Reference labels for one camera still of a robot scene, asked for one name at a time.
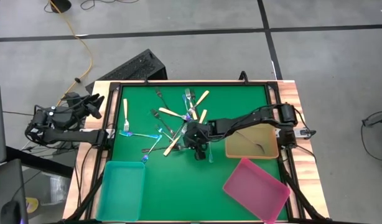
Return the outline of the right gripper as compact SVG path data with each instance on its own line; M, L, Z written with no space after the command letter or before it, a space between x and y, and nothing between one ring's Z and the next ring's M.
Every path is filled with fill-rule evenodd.
M209 124L202 124L196 121L188 123L187 130L183 135L184 146L196 149L194 157L197 161L206 159L207 144L213 136L213 127Z

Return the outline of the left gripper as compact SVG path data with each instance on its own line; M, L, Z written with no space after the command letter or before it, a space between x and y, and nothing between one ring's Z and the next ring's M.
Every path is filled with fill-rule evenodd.
M96 106L101 106L104 99L99 94L89 95L87 99L65 99L64 104L50 107L50 118L57 129L79 129L87 112L96 119L101 118Z

